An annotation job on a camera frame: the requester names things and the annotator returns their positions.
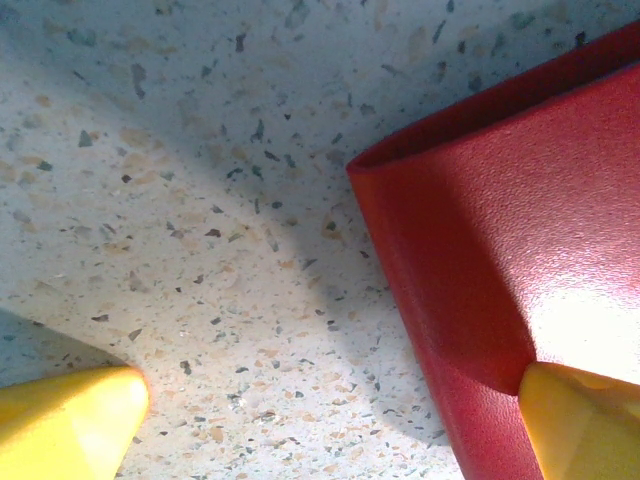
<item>floor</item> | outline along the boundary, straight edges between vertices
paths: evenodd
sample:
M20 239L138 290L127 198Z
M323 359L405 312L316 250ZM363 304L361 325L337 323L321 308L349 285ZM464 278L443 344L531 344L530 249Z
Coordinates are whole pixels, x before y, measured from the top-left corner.
M0 0L0 385L141 368L125 479L461 479L344 173L636 1Z

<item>yellow plastic corner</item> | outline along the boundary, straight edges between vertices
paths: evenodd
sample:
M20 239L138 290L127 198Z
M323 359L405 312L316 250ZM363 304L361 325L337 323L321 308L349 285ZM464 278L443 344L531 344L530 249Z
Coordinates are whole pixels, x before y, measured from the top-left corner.
M545 480L640 478L640 386L540 362L519 404Z
M148 408L129 367L0 389L0 479L113 480Z

